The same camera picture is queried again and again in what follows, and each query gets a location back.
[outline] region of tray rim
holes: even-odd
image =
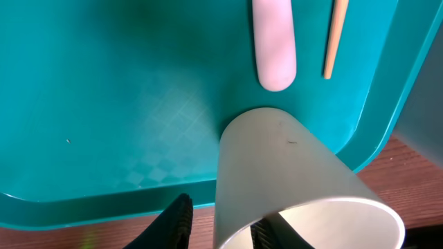
[[[404,73],[404,81],[398,83],[398,87],[402,86],[402,90],[396,94],[398,98],[392,98],[392,108],[383,109],[383,113],[379,115],[380,119],[377,119],[376,122],[371,120],[368,122],[368,116],[371,116],[368,115],[368,113],[373,112],[373,110],[370,109],[371,106],[367,105],[371,103],[368,102],[368,99],[377,100],[379,96],[377,96],[377,91],[375,91],[374,88],[383,87],[381,83],[375,84],[375,86],[374,84],[371,84],[356,130],[347,144],[337,153],[337,156],[346,165],[348,165],[348,167],[350,167],[354,173],[361,171],[366,165],[368,165],[388,142],[395,123],[399,118],[401,110],[406,102],[410,90],[414,85],[415,79],[443,20],[443,0],[435,0],[434,5],[426,2],[423,6],[420,6],[420,8],[416,8],[416,6],[407,6],[408,4],[413,5],[421,3],[411,3],[411,1],[412,0],[405,0],[397,3],[394,17],[392,18],[388,36],[386,37],[386,42],[383,46],[383,51],[380,57],[380,60],[383,56],[392,57],[392,55],[386,55],[385,49],[394,48],[394,51],[397,49],[397,51],[395,51],[397,54],[394,55],[398,55],[398,57],[395,59],[395,61],[405,61],[405,63],[401,67],[402,70],[397,68],[394,71],[398,73],[401,73],[402,71],[409,72]],[[392,26],[394,26],[396,23],[401,23],[404,21],[404,19],[409,18],[409,15],[405,15],[403,13],[399,14],[399,8],[406,8],[406,10],[409,10],[410,13],[419,16],[428,15],[428,10],[431,10],[434,13],[434,15],[428,15],[431,20],[422,21],[420,24],[416,24],[415,26],[410,27],[408,30],[400,30],[400,35],[413,37],[414,35],[412,35],[412,32],[409,31],[412,29],[420,30],[422,29],[420,27],[425,26],[426,34],[423,39],[416,41],[418,44],[411,44],[411,46],[416,46],[414,47],[416,53],[415,51],[411,52],[410,50],[409,53],[403,53],[402,50],[398,48],[398,44],[394,43],[392,39],[389,40],[389,36],[393,35],[391,33]],[[392,73],[392,71],[386,70],[388,69],[386,69],[386,67],[383,68],[379,63],[372,81],[375,81],[377,77],[387,77],[387,73],[395,75],[395,73]],[[384,92],[384,94],[390,95],[391,92]],[[370,126],[372,129],[375,128],[375,131],[372,131],[369,134],[366,133],[366,127],[368,126]],[[361,139],[364,139],[366,143],[362,144],[360,142]],[[354,150],[352,150],[355,147],[360,148],[357,154]],[[197,183],[172,185],[155,189],[136,190],[132,192],[122,192],[103,196],[90,196],[80,199],[69,199],[53,202],[26,201],[5,193],[0,193],[0,203],[2,203],[2,205],[0,205],[0,227],[30,231],[53,230],[78,225],[91,225],[93,223],[105,221],[115,221],[119,219],[153,215],[161,212],[161,210],[167,206],[170,201],[172,201],[172,199],[160,199],[160,201],[158,201],[159,199],[156,198],[156,196],[178,196],[182,192],[186,192],[191,195],[195,208],[205,208],[214,205],[215,186],[216,180],[211,180]],[[155,199],[156,203],[152,205],[152,203],[145,201],[148,199]],[[132,202],[129,207],[126,205],[127,200],[131,200]],[[7,222],[5,221],[5,218],[8,216],[19,216],[19,218],[16,219],[15,222]],[[48,216],[51,217],[51,220],[46,221],[46,225],[35,223],[35,221],[28,222],[29,220],[35,219],[35,217],[42,219]],[[72,219],[71,217],[77,218],[75,221],[69,221],[69,219]]]

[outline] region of wooden surface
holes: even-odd
[[[396,210],[407,228],[443,223],[443,170],[391,139],[359,177]],[[191,249],[212,248],[214,209],[194,211]],[[153,216],[48,232],[0,229],[0,248],[122,248]]]

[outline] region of white paper cup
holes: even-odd
[[[400,248],[399,215],[288,113],[238,116],[220,142],[214,248],[253,248],[249,226],[283,218],[317,249]]]

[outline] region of teal tray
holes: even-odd
[[[45,230],[213,205],[219,137],[288,111],[355,172],[386,143],[442,0],[351,1],[331,80],[332,0],[293,0],[297,76],[257,81],[251,0],[0,3],[0,225]]]

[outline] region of wooden stick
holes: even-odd
[[[327,43],[327,53],[325,62],[325,79],[331,78],[334,69],[335,57],[337,55],[338,43],[340,42],[343,23],[345,22],[347,4],[349,0],[335,0],[334,13],[332,13],[331,28],[329,30],[329,41]]]

